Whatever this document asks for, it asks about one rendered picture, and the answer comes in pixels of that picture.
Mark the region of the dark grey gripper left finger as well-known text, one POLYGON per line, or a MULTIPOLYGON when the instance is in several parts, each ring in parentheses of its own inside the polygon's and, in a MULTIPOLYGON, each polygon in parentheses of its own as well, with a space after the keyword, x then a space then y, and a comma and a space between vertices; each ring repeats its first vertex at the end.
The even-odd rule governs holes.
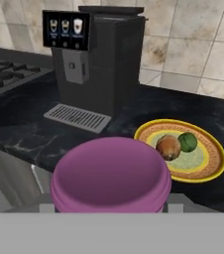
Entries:
POLYGON ((8 209, 7 212, 54 213, 55 206, 52 202, 51 196, 48 193, 44 193, 36 197, 30 203, 13 207, 8 209))

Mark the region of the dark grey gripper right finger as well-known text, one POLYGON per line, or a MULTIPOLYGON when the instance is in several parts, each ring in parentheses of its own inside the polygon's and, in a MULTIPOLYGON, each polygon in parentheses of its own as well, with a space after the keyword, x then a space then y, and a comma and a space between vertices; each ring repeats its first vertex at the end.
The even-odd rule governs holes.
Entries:
POLYGON ((215 213, 214 209, 194 203, 182 193, 171 193, 164 206, 167 213, 215 213))

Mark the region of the grey cabinet front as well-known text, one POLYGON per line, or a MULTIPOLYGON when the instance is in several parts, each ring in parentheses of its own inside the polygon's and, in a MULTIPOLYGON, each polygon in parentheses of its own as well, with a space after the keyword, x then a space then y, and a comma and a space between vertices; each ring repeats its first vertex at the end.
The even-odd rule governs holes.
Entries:
POLYGON ((49 199, 52 174, 0 151, 0 212, 49 199))

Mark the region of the brown bread roll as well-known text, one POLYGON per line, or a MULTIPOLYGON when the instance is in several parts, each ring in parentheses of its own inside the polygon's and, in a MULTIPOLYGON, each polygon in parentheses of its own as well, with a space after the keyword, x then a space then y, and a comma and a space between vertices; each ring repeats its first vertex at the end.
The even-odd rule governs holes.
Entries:
POLYGON ((172 161, 179 156, 181 146, 174 136, 166 134, 158 140, 156 150, 166 161, 172 161))

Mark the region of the yellow and orange patterned plate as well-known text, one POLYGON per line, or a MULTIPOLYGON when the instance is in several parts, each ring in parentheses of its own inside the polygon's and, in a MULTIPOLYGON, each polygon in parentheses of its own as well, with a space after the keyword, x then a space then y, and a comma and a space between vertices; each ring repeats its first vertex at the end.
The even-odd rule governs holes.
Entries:
POLYGON ((175 119, 156 119, 141 125, 134 138, 156 149, 157 142, 169 134, 176 139, 182 133, 190 132, 197 139, 194 151, 166 161, 171 177, 183 183, 205 183, 218 178, 224 172, 224 148, 207 131, 193 124, 175 119))

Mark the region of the green avocado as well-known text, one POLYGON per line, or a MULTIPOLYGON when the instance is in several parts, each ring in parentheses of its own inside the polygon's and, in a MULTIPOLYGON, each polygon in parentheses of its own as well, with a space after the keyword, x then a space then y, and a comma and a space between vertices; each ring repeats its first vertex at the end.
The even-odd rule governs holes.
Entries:
POLYGON ((180 143, 181 151, 185 153, 189 153, 195 150, 197 147, 197 139, 196 137, 190 133, 185 132, 178 136, 177 140, 180 143))

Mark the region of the black gas hob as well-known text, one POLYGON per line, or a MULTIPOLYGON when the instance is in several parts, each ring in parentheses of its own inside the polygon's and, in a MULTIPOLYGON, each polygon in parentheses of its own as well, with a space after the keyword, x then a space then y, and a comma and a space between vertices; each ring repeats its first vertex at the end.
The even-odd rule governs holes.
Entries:
POLYGON ((49 72, 43 67, 0 60, 0 94, 49 72))

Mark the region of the black coffee machine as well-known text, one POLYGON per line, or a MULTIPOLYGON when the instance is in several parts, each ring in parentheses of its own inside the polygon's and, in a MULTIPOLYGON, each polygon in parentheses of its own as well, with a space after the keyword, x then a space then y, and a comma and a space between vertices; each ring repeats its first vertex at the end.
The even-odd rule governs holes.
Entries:
POLYGON ((43 43, 52 50, 59 104, 45 117, 101 133, 139 87, 146 18, 142 7, 45 10, 43 43))

